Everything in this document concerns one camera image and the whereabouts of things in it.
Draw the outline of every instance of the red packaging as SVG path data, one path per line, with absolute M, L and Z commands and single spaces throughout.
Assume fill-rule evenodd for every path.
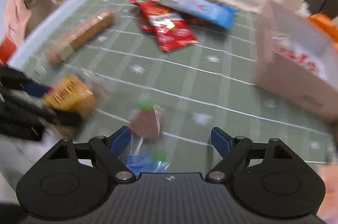
M 143 31 L 154 32 L 154 29 L 151 26 L 151 24 L 149 23 L 149 20 L 144 16 L 144 14 L 142 12 L 140 12 L 140 15 L 139 15 L 139 24 L 140 24 L 140 28 Z
M 286 56 L 287 56 L 288 58 L 292 59 L 292 60 L 297 59 L 297 57 L 296 57 L 295 55 L 290 54 L 290 53 L 288 53 Z
M 7 61 L 16 51 L 16 45 L 6 35 L 0 40 L 0 64 L 6 65 Z
M 198 43 L 189 25 L 173 10 L 152 0 L 130 0 L 140 7 L 158 38 L 162 51 L 170 52 Z
M 208 22 L 206 20 L 195 18 L 195 17 L 193 17 L 189 14 L 185 14 L 185 15 L 181 14 L 181 16 L 184 18 L 185 21 L 188 22 L 188 24 L 192 24 L 192 25 L 195 25 L 195 26 L 210 24 L 210 22 Z M 154 29 L 151 26 L 149 20 L 147 19 L 147 17 L 145 17 L 145 15 L 142 12 L 140 12 L 140 14 L 139 14 L 139 24 L 140 24 L 140 28 L 143 31 L 154 32 Z
M 297 63 L 299 64 L 299 65 L 305 65 L 306 64 L 306 60 L 308 59 L 309 57 L 308 57 L 308 55 L 307 54 L 305 54 L 305 53 L 302 53 L 301 55 L 300 55 L 300 57 L 298 57 L 298 61 L 297 61 Z

